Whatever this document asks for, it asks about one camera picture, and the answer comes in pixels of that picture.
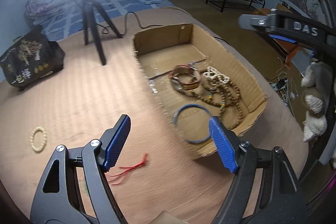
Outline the brown wooden bead mala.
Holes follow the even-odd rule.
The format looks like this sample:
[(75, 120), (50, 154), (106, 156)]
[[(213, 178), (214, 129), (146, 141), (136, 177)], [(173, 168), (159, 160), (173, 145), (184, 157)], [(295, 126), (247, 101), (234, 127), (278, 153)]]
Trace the brown wooden bead mala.
[(201, 82), (196, 89), (180, 92), (188, 97), (193, 97), (203, 103), (219, 109), (219, 118), (223, 118), (224, 112), (229, 107), (237, 109), (237, 118), (229, 129), (234, 129), (243, 121), (243, 110), (240, 106), (240, 90), (238, 86), (215, 67), (207, 67), (199, 70)]

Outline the blue metal bangle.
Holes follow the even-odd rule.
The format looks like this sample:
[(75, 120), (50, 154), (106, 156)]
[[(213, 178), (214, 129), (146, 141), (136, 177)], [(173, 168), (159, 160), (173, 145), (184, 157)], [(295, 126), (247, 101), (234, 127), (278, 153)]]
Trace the blue metal bangle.
[(181, 136), (189, 144), (199, 145), (211, 140), (206, 123), (213, 115), (204, 106), (190, 103), (180, 107), (173, 115), (173, 124), (181, 129)]

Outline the brown leather wristwatch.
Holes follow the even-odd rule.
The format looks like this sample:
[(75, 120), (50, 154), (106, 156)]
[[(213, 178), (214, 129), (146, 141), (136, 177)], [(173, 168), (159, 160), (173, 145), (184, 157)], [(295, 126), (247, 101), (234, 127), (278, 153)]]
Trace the brown leather wristwatch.
[(201, 82), (201, 74), (191, 65), (177, 65), (168, 74), (171, 86), (178, 92), (196, 89)]

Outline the orange covered table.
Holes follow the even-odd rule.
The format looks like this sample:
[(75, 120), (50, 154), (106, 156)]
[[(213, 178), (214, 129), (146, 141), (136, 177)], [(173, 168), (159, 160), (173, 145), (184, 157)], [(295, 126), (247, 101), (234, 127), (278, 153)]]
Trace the orange covered table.
[(256, 11), (245, 21), (252, 31), (267, 34), (284, 48), (286, 67), (300, 49), (312, 48), (311, 40), (322, 34), (317, 22), (283, 8)]

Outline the plush toy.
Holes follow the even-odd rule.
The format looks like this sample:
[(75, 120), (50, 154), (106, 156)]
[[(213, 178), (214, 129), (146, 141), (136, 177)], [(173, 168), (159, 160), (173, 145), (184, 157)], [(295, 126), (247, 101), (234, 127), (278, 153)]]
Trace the plush toy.
[(303, 141), (308, 142), (327, 130), (327, 108), (335, 91), (333, 70), (323, 62), (311, 63), (301, 80), (303, 102), (307, 107), (303, 122)]

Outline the tan blanket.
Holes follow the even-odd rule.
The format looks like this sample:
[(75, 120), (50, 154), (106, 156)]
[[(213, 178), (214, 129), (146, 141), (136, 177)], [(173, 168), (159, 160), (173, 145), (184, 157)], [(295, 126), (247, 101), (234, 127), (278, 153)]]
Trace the tan blanket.
[(64, 69), (22, 92), (1, 83), (1, 182), (29, 214), (38, 182), (54, 149), (80, 147), (114, 126), (122, 114), (131, 131), (118, 165), (149, 160), (112, 192), (129, 223), (148, 223), (168, 211), (188, 223), (210, 223), (232, 174), (218, 155), (193, 161), (160, 108), (134, 58), (131, 37), (104, 42), (100, 64), (82, 34), (60, 42)]

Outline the cardboard box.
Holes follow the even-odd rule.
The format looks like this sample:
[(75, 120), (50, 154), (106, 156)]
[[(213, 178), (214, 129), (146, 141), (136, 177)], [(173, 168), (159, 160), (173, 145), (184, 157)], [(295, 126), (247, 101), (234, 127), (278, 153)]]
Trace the cardboard box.
[(242, 136), (266, 108), (267, 97), (250, 71), (197, 25), (138, 32), (133, 48), (155, 97), (193, 159), (217, 150), (207, 139), (210, 116), (218, 116)]

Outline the black snack bag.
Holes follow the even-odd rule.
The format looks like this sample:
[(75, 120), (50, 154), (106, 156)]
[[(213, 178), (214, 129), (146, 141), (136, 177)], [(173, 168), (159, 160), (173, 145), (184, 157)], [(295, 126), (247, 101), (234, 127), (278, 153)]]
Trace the black snack bag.
[(18, 37), (1, 56), (1, 68), (7, 82), (19, 89), (64, 68), (65, 52), (49, 41), (41, 25)]

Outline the folded floral quilt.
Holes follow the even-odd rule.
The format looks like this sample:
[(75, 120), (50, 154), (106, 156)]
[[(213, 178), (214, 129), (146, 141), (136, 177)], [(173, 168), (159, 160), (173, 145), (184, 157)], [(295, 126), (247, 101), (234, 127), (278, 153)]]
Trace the folded floral quilt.
[(73, 4), (73, 0), (28, 0), (25, 13), (31, 19), (46, 18)]

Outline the black tripod stand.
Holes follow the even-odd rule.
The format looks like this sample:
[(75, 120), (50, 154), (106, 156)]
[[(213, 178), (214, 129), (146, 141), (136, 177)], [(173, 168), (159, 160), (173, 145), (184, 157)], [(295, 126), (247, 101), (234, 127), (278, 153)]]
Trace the black tripod stand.
[(114, 32), (117, 38), (122, 38), (123, 35), (119, 32), (116, 26), (111, 21), (108, 14), (105, 12), (102, 4), (96, 0), (75, 0), (75, 2), (79, 5), (82, 13), (83, 20), (83, 30), (84, 30), (84, 45), (87, 46), (89, 44), (88, 30), (91, 31), (91, 35), (93, 38), (93, 43), (96, 47), (96, 51), (98, 53), (100, 62), (102, 66), (106, 65), (106, 57), (102, 47), (100, 35), (97, 29), (97, 22), (95, 19), (94, 10), (97, 10), (98, 13), (102, 16), (105, 22), (108, 24), (108, 27)]

